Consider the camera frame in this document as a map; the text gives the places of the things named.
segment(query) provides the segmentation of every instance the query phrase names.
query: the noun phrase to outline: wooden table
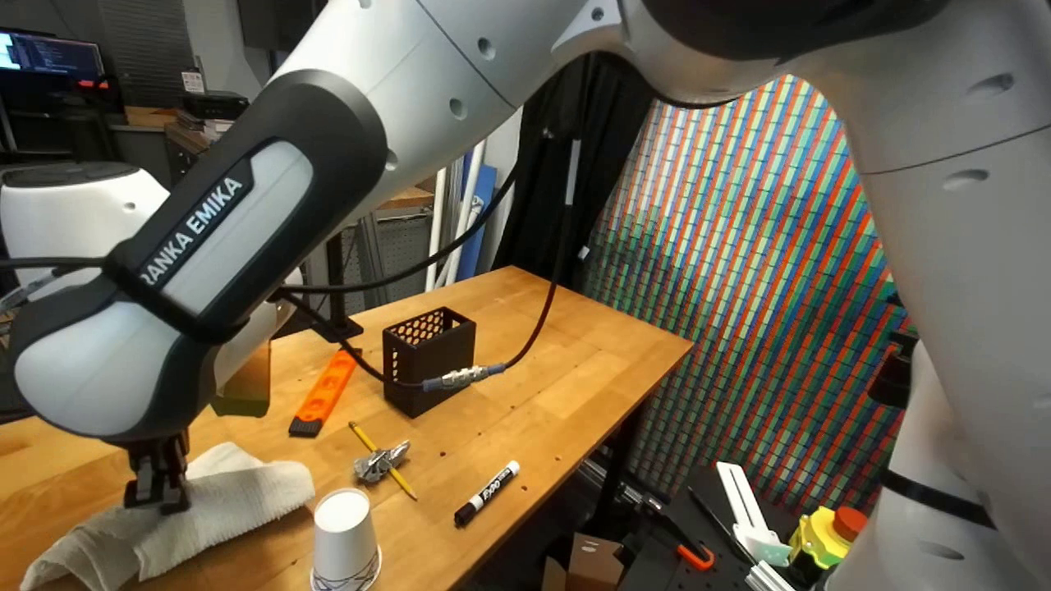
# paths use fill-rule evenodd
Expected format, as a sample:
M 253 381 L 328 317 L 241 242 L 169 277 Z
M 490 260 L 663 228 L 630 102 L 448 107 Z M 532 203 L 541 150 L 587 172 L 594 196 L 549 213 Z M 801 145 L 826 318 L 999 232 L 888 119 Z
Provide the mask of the wooden table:
M 513 357 L 547 300 L 547 278 L 522 270 L 487 274 L 452 288 L 414 297 L 357 317 L 354 343 L 377 366 L 383 328 L 452 306 L 476 321 L 476 362 Z M 445 402 L 417 420 L 383 398 L 383 386 L 354 371 L 319 439 L 292 439 L 288 416 L 331 357 L 315 336 L 288 336 L 274 348 L 274 403 L 264 420 L 193 420 L 193 452 L 237 439 L 259 461 L 303 461 L 322 498 L 352 483 L 364 447 L 348 429 L 357 420 L 376 444 L 410 439 L 405 480 L 376 487 L 376 530 L 386 549 L 383 588 L 455 588 L 529 514 L 565 483 L 574 468 L 628 416 L 662 377 L 678 369 L 690 343 L 559 288 L 547 332 L 513 371 Z M 522 474 L 468 530 L 455 530 L 465 505 L 505 461 Z M 26 565 L 76 522 L 123 503 L 126 452 L 61 435 L 39 420 L 0 428 L 0 588 L 17 588 Z M 217 546 L 147 588 L 306 588 L 311 563 L 311 514 L 299 509 L 244 538 Z

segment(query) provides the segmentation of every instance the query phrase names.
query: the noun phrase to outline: black marker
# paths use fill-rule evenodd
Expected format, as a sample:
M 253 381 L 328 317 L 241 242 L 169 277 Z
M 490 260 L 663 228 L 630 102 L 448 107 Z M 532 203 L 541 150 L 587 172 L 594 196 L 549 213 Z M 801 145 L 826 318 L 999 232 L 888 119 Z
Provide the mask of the black marker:
M 513 483 L 515 474 L 521 474 L 521 463 L 510 461 L 476 497 L 470 497 L 455 517 L 458 530 L 465 530 L 473 517 L 480 517 L 484 505 L 490 505 L 490 498 L 499 491 L 505 491 L 505 483 Z

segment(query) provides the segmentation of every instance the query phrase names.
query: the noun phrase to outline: white paper cup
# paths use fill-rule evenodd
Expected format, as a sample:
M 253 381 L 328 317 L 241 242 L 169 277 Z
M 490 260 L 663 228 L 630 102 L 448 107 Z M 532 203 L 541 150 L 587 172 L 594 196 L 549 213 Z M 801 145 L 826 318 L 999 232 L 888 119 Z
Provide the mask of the white paper cup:
M 315 591 L 373 588 L 383 551 L 373 530 L 373 503 L 362 491 L 334 491 L 315 509 Z

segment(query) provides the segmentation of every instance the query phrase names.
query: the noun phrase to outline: perforated black box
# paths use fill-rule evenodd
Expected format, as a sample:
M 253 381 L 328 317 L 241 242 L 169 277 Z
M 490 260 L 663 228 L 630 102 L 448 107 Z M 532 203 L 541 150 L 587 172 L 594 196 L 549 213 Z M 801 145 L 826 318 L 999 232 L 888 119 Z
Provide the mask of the perforated black box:
M 421 416 L 435 403 L 455 398 L 458 392 L 421 394 L 421 388 L 400 388 L 400 386 L 421 386 L 429 377 L 470 369 L 473 332 L 476 327 L 468 317 L 458 317 L 455 309 L 432 309 L 425 317 L 414 317 L 409 321 L 386 328 L 389 403 L 409 416 Z

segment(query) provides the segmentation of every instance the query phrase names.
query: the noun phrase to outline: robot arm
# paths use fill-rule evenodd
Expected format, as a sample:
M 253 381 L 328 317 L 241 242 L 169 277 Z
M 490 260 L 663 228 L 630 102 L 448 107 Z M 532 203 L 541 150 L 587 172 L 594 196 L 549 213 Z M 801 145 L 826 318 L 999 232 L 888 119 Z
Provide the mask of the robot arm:
M 221 344 L 315 242 L 465 155 L 574 56 L 619 53 L 687 107 L 795 74 L 850 128 L 957 416 L 946 470 L 1003 530 L 1015 583 L 1051 584 L 1049 30 L 1044 0 L 328 0 L 105 274 L 21 312 L 17 386 L 64 429 L 178 439 Z M 861 572 L 902 584 L 888 563 Z

